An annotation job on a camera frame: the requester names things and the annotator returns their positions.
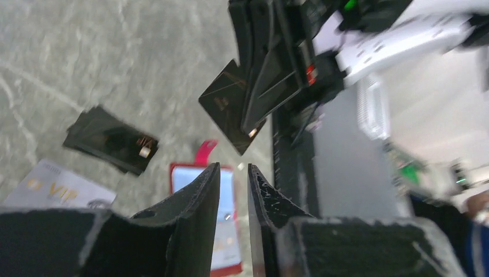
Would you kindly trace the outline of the red leather card holder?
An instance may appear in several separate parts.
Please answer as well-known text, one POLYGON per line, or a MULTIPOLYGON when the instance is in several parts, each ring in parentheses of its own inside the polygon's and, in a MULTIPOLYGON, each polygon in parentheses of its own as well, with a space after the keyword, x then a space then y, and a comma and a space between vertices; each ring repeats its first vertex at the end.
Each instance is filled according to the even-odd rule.
MULTIPOLYGON (((171 194, 183 189, 207 168, 209 156, 217 143, 217 140, 204 141, 197 150, 193 163, 170 164, 171 194)), ((211 277, 230 276, 242 272, 234 184, 233 168, 227 165, 221 166, 220 201, 217 210, 211 277)))

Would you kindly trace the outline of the single black VIP card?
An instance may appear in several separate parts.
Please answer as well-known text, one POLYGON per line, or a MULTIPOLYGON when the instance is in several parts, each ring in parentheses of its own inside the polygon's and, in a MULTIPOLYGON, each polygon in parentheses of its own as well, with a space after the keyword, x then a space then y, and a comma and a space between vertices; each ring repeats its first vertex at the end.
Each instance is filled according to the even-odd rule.
POLYGON ((244 74, 232 59, 198 98, 199 104, 240 156, 246 152, 266 122, 263 120, 251 133, 242 131, 246 88, 244 74))

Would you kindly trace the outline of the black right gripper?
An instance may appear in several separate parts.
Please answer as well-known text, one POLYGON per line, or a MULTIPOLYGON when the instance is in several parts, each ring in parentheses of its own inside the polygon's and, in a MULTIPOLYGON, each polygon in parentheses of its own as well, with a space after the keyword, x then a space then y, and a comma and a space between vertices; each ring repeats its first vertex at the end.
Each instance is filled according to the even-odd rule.
POLYGON ((345 1, 229 1, 240 68, 247 82, 241 129, 257 127, 292 102, 301 110, 326 103, 345 87, 338 52, 318 54, 313 38, 345 1))

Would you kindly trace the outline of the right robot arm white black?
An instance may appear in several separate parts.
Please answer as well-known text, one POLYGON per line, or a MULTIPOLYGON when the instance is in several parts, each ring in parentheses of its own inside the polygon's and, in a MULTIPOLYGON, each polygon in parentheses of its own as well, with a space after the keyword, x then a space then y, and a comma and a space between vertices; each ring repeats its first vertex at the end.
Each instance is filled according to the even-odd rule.
POLYGON ((488 44, 487 1, 230 1, 238 86, 222 129, 254 137, 266 117, 289 104, 297 114, 358 90, 358 124, 373 139, 389 135, 374 72, 416 54, 488 44))

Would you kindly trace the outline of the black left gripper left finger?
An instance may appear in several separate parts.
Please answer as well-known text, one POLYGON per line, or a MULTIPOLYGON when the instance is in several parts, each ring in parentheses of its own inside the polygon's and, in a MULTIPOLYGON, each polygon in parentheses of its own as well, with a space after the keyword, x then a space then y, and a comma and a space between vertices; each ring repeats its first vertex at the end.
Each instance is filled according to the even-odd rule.
POLYGON ((209 276, 220 164, 131 218, 110 209, 2 208, 2 276, 209 276))

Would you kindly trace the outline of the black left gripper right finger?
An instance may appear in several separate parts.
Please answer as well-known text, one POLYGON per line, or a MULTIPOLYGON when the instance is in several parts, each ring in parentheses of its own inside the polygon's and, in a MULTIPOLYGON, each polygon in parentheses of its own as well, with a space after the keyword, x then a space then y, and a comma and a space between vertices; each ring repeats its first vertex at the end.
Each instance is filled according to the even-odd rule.
POLYGON ((318 219, 250 164, 254 276, 464 276, 448 238, 423 218, 318 219))

